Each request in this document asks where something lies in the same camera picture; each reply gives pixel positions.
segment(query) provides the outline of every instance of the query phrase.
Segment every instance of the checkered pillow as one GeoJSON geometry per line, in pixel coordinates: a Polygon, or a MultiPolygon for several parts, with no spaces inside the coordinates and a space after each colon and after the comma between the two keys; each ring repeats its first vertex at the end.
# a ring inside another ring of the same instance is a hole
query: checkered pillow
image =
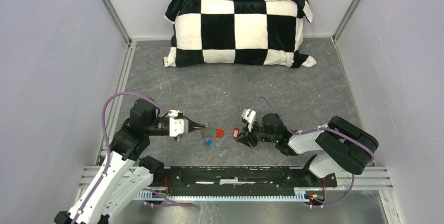
{"type": "Polygon", "coordinates": [[[311,67],[300,54],[307,0],[172,0],[165,18],[174,26],[168,66],[200,63],[280,64],[311,67]]]}

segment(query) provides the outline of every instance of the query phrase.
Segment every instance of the plush fabric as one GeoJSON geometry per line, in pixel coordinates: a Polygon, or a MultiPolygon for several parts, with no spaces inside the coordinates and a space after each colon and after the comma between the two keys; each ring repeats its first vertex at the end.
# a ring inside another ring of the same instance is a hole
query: plush fabric
{"type": "Polygon", "coordinates": [[[311,67],[316,60],[299,52],[307,0],[172,0],[165,18],[174,26],[163,64],[279,64],[311,67]]]}

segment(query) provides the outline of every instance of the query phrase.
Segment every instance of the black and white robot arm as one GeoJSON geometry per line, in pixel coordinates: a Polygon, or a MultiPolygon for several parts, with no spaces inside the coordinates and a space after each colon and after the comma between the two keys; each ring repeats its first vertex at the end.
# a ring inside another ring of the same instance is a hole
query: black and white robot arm
{"type": "Polygon", "coordinates": [[[327,124],[307,131],[291,131],[284,126],[278,114],[266,114],[263,126],[256,121],[256,112],[245,109],[242,122],[246,124],[237,138],[238,142],[255,147],[259,141],[275,143],[285,155],[299,155],[308,151],[324,151],[309,161],[310,172],[318,178],[346,170],[362,174],[370,163],[378,141],[340,117],[333,117],[327,124]]]}
{"type": "Polygon", "coordinates": [[[152,183],[155,170],[163,167],[163,163],[145,157],[139,161],[139,167],[130,178],[116,189],[123,175],[150,144],[149,137],[170,136],[179,140],[187,133],[205,128],[205,125],[188,119],[179,110],[170,110],[162,117],[159,117],[159,113],[157,107],[144,99],[135,102],[130,117],[113,137],[111,156],[105,158],[99,172],[74,206],[69,211],[57,214],[55,223],[110,223],[144,187],[152,183]],[[109,167],[103,174],[108,158],[109,167]],[[85,200],[87,204],[81,209],[85,200]]]}

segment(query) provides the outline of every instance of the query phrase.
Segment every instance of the black and white checkered pillow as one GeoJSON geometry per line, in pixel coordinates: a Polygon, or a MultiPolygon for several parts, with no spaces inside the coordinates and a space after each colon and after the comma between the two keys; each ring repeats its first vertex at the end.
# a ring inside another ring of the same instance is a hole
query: black and white checkered pillow
{"type": "Polygon", "coordinates": [[[300,54],[307,0],[172,0],[165,18],[174,24],[165,67],[200,63],[280,64],[311,67],[300,54]]]}

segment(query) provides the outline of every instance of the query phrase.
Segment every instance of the red object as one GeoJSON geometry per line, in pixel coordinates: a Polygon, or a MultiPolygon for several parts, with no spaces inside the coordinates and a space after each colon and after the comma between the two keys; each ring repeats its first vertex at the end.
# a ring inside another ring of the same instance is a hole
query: red object
{"type": "Polygon", "coordinates": [[[216,138],[221,139],[225,136],[224,130],[217,128],[216,129],[216,138]]]}
{"type": "Polygon", "coordinates": [[[238,136],[239,136],[239,128],[233,129],[233,138],[237,139],[238,136]]]}

